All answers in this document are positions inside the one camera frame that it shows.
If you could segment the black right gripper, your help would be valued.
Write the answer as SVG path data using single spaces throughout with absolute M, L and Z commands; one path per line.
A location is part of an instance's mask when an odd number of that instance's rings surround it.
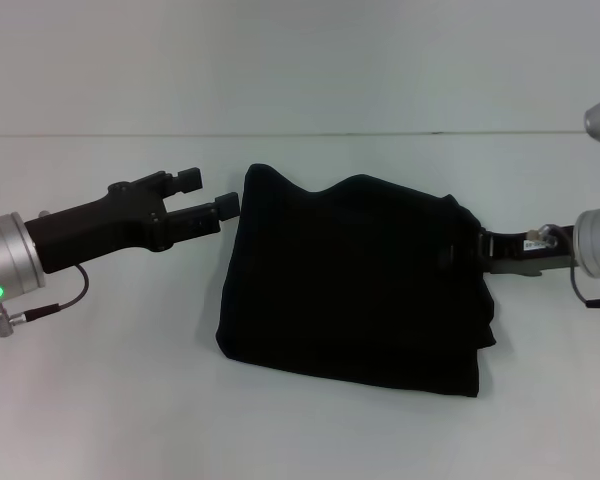
M 476 240 L 474 258 L 483 273 L 512 274 L 538 277 L 545 270 L 568 268 L 569 247 L 560 234 L 552 246 L 527 239 L 526 233 L 502 234 L 482 229 Z M 459 250 L 454 245 L 444 246 L 438 254 L 438 270 L 457 272 L 460 265 Z

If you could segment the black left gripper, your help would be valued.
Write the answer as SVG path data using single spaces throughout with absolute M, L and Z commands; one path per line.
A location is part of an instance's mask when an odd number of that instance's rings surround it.
M 202 188 L 199 168 L 176 175 L 159 171 L 114 184 L 96 201 L 30 220 L 25 227 L 47 274 L 127 248 L 162 252 L 219 233 L 222 222 L 239 216 L 236 192 L 166 214 L 164 199 Z

